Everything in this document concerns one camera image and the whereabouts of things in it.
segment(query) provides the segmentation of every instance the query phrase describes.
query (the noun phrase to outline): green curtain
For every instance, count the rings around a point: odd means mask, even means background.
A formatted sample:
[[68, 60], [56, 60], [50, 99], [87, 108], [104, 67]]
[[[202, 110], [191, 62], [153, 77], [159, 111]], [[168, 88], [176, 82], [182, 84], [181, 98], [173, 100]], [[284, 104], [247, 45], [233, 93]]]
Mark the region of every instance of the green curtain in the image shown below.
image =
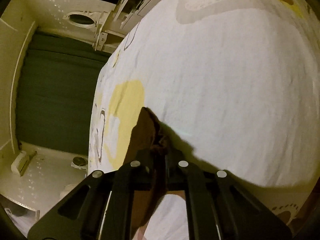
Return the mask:
[[95, 87], [109, 57], [81, 41], [34, 34], [19, 79], [17, 139], [88, 155]]

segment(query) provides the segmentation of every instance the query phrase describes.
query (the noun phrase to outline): white fabric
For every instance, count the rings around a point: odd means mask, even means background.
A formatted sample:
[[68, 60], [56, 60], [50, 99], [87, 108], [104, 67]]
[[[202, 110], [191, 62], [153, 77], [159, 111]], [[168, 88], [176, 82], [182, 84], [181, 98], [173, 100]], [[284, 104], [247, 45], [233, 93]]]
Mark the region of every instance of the white fabric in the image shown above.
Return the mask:
[[[292, 1], [162, 0], [101, 70], [89, 173], [121, 166], [146, 106], [189, 160], [250, 182], [269, 209], [292, 219], [319, 177], [320, 62], [319, 22], [304, 0]], [[185, 208], [179, 198], [163, 201]], [[186, 221], [170, 216], [156, 212], [150, 222]]]

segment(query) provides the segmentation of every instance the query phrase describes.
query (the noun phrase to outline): beige wall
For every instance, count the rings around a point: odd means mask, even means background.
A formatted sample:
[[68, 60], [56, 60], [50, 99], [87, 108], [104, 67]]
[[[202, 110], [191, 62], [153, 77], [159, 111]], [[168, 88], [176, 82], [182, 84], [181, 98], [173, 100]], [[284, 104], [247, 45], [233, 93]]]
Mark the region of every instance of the beige wall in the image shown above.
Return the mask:
[[11, 0], [0, 21], [0, 149], [10, 140], [10, 98], [21, 48], [34, 18], [25, 0]]

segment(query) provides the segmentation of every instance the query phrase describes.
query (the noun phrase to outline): bed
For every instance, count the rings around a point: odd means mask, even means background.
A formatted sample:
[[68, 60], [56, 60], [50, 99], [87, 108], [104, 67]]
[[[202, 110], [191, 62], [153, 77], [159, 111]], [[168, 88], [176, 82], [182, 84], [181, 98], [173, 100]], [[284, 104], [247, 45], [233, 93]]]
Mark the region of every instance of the bed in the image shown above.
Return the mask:
[[[145, 106], [290, 223], [319, 178], [319, 29], [305, 0], [162, 0], [100, 72], [89, 173], [122, 165]], [[188, 239], [184, 200], [169, 192], [143, 234]]]

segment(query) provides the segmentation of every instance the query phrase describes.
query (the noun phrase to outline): ceiling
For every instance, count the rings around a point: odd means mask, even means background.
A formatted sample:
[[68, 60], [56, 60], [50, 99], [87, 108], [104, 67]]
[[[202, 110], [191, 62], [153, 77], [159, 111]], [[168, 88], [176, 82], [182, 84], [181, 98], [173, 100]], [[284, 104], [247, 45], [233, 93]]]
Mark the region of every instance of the ceiling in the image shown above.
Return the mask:
[[94, 33], [71, 25], [63, 16], [71, 11], [110, 12], [116, 6], [101, 0], [27, 0], [40, 30], [87, 42], [95, 42]]

